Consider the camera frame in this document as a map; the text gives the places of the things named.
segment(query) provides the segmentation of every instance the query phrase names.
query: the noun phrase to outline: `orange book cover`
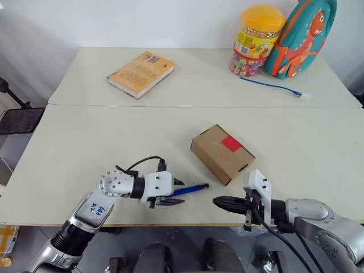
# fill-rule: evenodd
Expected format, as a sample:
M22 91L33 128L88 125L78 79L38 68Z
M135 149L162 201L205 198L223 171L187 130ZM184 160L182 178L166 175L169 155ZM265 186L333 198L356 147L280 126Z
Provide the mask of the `orange book cover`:
M107 77L107 80L126 93L139 99L173 71L175 64L146 51L137 59Z

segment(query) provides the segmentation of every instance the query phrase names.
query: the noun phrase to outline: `teal backpack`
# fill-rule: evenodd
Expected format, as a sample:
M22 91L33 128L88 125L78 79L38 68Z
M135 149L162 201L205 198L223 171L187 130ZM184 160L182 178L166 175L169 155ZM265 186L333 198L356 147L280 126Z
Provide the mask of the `teal backpack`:
M294 77L313 62L334 22L337 0L301 0L265 63L278 78Z

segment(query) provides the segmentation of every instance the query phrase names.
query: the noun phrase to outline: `blue pen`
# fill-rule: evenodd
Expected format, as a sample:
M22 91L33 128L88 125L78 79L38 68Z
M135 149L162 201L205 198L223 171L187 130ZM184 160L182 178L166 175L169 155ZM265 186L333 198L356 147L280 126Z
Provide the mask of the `blue pen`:
M173 197L173 196L178 196L178 195L185 195L186 193L191 193L191 192L197 192L200 191L202 189L206 189L208 188L210 185L208 183L203 183L203 184L197 184L197 185L193 185L190 187L185 187L182 189L177 189L174 191L173 194L166 196L166 197Z

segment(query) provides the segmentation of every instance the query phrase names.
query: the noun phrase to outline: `blue cable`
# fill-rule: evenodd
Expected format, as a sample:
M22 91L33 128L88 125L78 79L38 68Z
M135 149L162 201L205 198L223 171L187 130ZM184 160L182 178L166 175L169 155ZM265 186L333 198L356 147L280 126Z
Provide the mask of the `blue cable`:
M277 88L281 88L281 89L285 89L287 91L290 91L292 92L295 96L297 97L301 97L302 96L302 93L298 92L298 91L295 91L295 90L292 90L290 88L287 88L287 87L284 87L284 86L280 86L280 85L274 85L274 84L265 84L263 82L260 82L260 81L253 81L253 80L249 80L248 78L243 78L243 77L240 77L242 80L245 80L245 81L251 81L251 82L254 82L256 84L261 84L261 85L265 85L265 86L270 86L270 87L277 87Z

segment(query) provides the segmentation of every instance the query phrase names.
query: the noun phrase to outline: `red label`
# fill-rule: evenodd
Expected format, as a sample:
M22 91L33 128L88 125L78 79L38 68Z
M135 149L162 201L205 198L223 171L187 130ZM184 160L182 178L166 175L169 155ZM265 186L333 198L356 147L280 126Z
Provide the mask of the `red label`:
M224 138L221 143L231 152L236 152L241 147L243 147L243 145L241 145L241 143L233 138L231 135L229 135L227 138Z

